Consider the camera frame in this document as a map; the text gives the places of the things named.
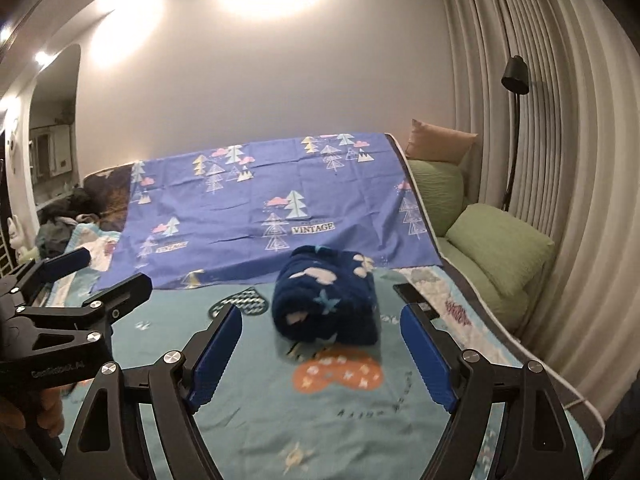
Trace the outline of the person left hand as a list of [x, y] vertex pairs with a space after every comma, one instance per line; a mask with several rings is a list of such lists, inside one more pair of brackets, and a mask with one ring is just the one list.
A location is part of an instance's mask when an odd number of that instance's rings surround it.
[[[29, 413], [36, 416], [39, 427], [52, 438], [62, 434], [65, 426], [62, 393], [62, 388], [50, 388], [35, 394], [29, 401]], [[3, 428], [23, 430], [26, 427], [24, 413], [6, 398], [1, 398], [0, 420]]]

